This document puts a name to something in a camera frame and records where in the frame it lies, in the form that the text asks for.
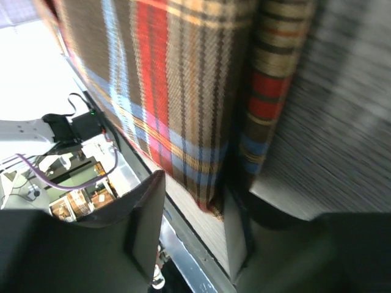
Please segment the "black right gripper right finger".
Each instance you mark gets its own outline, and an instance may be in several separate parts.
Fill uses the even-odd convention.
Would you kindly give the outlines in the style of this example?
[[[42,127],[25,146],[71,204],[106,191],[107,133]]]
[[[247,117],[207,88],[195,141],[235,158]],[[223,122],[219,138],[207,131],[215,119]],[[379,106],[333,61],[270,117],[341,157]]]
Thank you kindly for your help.
[[[238,292],[389,292],[390,215],[301,220],[236,184],[224,192],[229,278]]]

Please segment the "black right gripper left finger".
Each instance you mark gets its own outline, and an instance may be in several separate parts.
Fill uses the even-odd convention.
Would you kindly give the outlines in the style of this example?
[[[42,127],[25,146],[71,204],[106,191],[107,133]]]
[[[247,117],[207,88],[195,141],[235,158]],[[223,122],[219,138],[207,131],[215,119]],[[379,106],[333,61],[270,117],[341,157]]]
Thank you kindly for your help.
[[[166,178],[77,222],[38,209],[1,211],[2,292],[147,292],[156,264]]]

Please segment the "red brown plaid shirt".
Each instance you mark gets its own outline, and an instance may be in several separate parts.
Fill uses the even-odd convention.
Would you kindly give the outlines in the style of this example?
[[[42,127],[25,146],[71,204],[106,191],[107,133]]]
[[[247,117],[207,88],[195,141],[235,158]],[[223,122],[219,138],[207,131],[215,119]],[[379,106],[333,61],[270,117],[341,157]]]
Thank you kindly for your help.
[[[35,1],[98,105],[139,151],[222,214],[259,174],[314,1]]]

